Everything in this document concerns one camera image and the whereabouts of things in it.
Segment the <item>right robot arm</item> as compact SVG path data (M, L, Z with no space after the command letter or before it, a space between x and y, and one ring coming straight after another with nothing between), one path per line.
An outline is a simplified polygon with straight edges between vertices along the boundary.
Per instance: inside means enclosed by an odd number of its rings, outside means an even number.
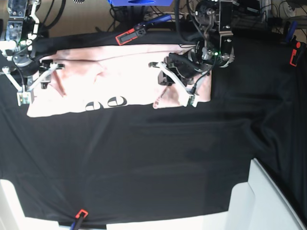
M7 2L9 14L5 36L0 40L0 53L11 63L2 67L4 74L17 90L19 106L32 104L34 89L40 85L46 89L51 82L51 74L65 66L47 56L54 50L39 52L36 48L43 35L43 27L36 15L39 0L10 0Z

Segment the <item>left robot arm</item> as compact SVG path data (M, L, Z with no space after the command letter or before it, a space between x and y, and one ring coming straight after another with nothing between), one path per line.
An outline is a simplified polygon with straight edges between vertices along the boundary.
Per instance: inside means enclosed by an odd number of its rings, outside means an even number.
M235 59L233 48L233 3L230 0L202 0L190 19L198 31L195 45L181 54L169 53L162 62L158 83L164 90L153 103L155 109L193 106L211 99L213 68L226 68Z

